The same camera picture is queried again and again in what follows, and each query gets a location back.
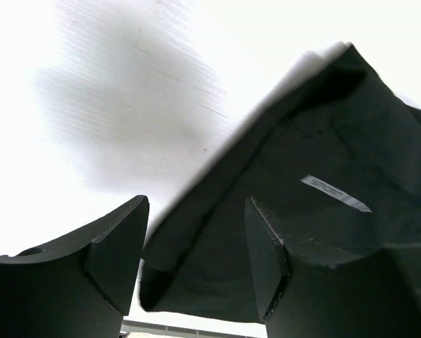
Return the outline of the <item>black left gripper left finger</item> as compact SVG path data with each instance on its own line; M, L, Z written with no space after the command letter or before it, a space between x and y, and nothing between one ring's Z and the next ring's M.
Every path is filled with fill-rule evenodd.
M17 256L0 256L0 337L118 337L149 216L136 196Z

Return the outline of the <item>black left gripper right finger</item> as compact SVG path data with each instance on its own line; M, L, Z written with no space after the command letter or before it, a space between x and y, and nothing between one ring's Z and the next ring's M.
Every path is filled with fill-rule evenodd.
M245 202L256 306L269 337L421 337L421 243L365 256Z

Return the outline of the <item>black shorts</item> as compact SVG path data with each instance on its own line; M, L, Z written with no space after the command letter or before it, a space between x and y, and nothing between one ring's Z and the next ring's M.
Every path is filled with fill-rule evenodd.
M248 198L354 254L421 242L421 110L346 47L264 108L159 222L142 256L145 311L258 322Z

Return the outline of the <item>aluminium front frame rail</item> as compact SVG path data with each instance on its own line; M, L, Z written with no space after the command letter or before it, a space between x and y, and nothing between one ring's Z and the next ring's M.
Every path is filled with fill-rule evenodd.
M266 337L266 334L261 336L253 334L232 334L226 332L143 323L133 320L123 320L120 328L120 335L128 335L132 332L168 337Z

